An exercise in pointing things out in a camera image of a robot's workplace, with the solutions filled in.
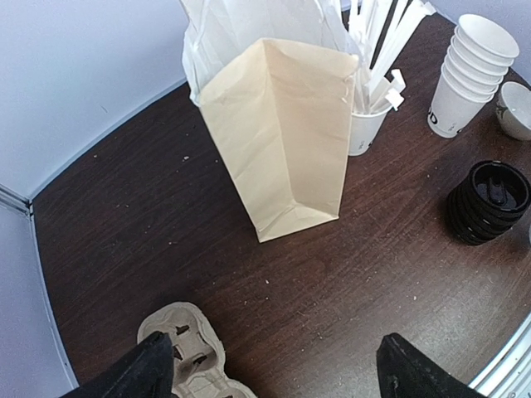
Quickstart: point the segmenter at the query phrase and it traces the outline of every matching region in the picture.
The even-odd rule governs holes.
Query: black plastic lid
[[[509,213],[523,212],[531,203],[531,186],[516,168],[498,161],[483,161],[472,167],[469,184],[489,207]]]

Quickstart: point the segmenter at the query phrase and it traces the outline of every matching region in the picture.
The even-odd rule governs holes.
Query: stack of paper cups
[[[461,16],[428,112],[431,129],[455,137],[494,98],[518,54],[503,27],[479,15]]]

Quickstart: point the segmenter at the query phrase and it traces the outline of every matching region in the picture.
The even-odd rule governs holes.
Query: table
[[[258,396],[377,397],[375,351],[390,332],[464,382],[480,371],[529,313],[531,213],[469,247],[441,204],[477,161],[531,177],[531,158],[493,104],[458,138],[427,127],[452,28],[427,18],[397,60],[406,101],[348,161],[338,221],[259,244],[186,86],[47,187],[35,200],[42,265],[80,383],[174,301],[203,310],[227,373]]]

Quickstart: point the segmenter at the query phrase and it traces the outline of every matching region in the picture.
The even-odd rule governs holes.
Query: brown paper bag
[[[357,67],[356,56],[264,39],[201,91],[260,242],[338,218]]]

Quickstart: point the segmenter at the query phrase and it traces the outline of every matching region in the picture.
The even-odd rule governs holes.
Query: wood grain surface
[[[42,265],[80,383],[175,301],[202,309],[229,376],[261,397],[378,397],[375,351],[390,332],[462,381],[480,371],[529,313],[531,214],[469,247],[446,232],[441,203],[479,160],[531,177],[531,157],[492,103],[457,138],[428,128],[452,28],[427,18],[397,60],[406,101],[349,160],[338,221],[259,244],[186,86],[46,188]]]

